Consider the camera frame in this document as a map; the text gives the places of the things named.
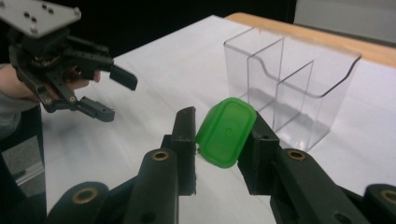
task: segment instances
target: clear plastic organizer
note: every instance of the clear plastic organizer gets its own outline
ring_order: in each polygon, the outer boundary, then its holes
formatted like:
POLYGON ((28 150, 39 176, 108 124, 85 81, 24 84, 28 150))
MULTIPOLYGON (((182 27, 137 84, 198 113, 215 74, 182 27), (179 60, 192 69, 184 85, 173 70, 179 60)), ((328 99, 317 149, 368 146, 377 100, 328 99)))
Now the clear plastic organizer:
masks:
POLYGON ((307 151, 331 130, 358 52, 251 28, 224 43, 230 95, 250 103, 281 140, 307 151))

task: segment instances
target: metal plate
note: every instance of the metal plate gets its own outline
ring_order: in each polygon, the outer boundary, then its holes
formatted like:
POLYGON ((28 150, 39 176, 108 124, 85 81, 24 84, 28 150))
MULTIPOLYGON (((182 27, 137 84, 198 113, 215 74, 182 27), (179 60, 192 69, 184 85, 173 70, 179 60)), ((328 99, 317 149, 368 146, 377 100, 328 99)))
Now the metal plate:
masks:
POLYGON ((79 9, 36 0, 0 0, 0 19, 32 38, 78 21, 79 9))

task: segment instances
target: white table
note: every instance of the white table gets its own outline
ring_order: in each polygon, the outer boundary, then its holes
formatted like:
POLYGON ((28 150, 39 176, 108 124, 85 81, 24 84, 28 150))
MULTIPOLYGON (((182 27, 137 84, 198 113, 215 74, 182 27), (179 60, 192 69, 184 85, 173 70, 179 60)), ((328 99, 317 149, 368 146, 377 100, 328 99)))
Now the white table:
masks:
MULTIPOLYGON (((229 96, 223 42, 248 27, 209 17, 116 59, 134 73, 136 91, 102 74, 79 90, 114 108, 113 122, 79 112, 43 114, 48 210, 71 187, 98 181, 110 189, 134 177, 144 155, 171 133, 176 112, 207 111, 229 96)), ((396 185, 396 70, 360 61, 332 132, 310 153, 336 182, 359 194, 371 183, 396 185)), ((236 166, 196 157, 197 195, 180 197, 180 223, 275 223, 269 197, 248 195, 236 166)))

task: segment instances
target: person's hand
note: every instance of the person's hand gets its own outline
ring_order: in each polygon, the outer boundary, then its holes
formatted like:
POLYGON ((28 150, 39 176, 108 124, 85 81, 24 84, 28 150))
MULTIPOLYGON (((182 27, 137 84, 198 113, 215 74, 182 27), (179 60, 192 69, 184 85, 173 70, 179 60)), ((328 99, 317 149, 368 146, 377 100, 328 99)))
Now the person's hand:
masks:
MULTIPOLYGON (((95 82, 100 81, 99 71, 95 71, 93 80, 95 82)), ((67 78, 65 82, 71 91, 86 87, 90 83, 88 79, 81 78, 79 74, 73 74, 73 76, 67 78)), ((52 97, 58 97, 50 85, 46 85, 46 88, 47 91, 51 93, 52 97)), ((12 98, 25 98, 38 101, 38 98, 29 90, 29 88, 27 88, 23 82, 18 80, 17 73, 10 64, 7 64, 0 69, 0 91, 12 98)))

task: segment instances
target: green container lid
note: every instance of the green container lid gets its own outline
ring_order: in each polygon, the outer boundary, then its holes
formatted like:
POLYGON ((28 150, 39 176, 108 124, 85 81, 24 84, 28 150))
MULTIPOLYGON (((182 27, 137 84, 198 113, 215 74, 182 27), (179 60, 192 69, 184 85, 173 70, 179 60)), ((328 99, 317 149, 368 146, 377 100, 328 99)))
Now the green container lid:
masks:
POLYGON ((256 117, 256 110, 237 98, 231 97, 213 106, 196 136, 201 155, 218 167, 232 167, 256 117))

